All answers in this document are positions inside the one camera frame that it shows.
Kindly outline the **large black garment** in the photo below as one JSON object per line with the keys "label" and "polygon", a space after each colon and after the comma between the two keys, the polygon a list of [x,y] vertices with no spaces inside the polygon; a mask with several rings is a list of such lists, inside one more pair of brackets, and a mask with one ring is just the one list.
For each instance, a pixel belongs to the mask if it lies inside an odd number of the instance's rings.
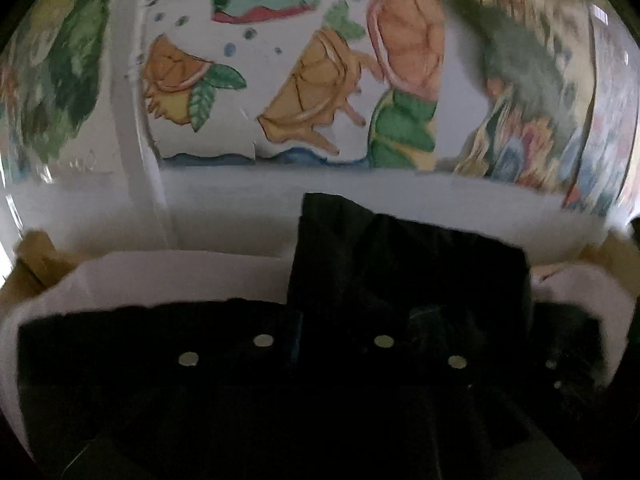
{"label": "large black garment", "polygon": [[309,194],[285,302],[226,299],[48,315],[18,332],[17,385],[34,459],[54,474],[114,425],[129,401],[198,362],[217,342],[258,332],[295,339],[292,479],[299,475],[299,345],[323,332],[431,338],[437,348],[521,350],[561,446],[578,391],[600,359],[599,327],[536,302],[524,252],[493,238],[377,214]]}

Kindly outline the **pink bed sheet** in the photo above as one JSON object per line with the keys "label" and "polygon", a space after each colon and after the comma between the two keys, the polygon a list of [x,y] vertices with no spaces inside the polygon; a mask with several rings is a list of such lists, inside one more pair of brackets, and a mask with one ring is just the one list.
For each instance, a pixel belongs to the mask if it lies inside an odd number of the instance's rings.
{"label": "pink bed sheet", "polygon": [[[58,284],[22,299],[1,317],[1,409],[21,445],[28,443],[17,387],[17,334],[36,318],[125,304],[224,300],[240,297],[283,302],[292,263],[219,252],[113,252],[81,263]],[[575,300],[603,322],[605,377],[622,362],[634,315],[634,300],[600,266],[587,263],[544,267],[534,283],[551,299]]]}

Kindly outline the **2024 dragon city painting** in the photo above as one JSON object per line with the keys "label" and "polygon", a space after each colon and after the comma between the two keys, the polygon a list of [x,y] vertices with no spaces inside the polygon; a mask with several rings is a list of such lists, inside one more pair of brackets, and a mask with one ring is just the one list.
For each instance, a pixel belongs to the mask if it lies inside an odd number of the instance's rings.
{"label": "2024 dragon city painting", "polygon": [[605,217],[623,191],[639,115],[638,49],[624,23],[590,9],[596,85],[589,128],[564,207]]}

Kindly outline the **orange slices drink painting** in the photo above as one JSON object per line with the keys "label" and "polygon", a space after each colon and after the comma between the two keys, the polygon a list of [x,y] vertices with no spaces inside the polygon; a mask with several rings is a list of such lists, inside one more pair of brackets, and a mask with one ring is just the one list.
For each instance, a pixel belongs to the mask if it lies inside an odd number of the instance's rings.
{"label": "orange slices drink painting", "polygon": [[440,0],[143,2],[160,158],[434,168]]}

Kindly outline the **blond child forest painting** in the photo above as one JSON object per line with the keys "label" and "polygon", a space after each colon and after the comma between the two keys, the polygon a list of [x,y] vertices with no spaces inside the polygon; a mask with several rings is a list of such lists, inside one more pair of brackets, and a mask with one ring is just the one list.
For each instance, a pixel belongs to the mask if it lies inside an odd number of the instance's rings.
{"label": "blond child forest painting", "polygon": [[1,181],[119,174],[112,0],[36,0],[1,53]]}

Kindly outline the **wooden bed frame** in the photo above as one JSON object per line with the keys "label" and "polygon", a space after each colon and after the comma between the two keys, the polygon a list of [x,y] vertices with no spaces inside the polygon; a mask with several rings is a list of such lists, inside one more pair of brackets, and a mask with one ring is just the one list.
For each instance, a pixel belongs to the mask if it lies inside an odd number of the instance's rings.
{"label": "wooden bed frame", "polygon": [[55,286],[81,263],[74,255],[55,248],[43,231],[29,231],[15,247],[16,260],[1,287],[1,307],[35,298]]}

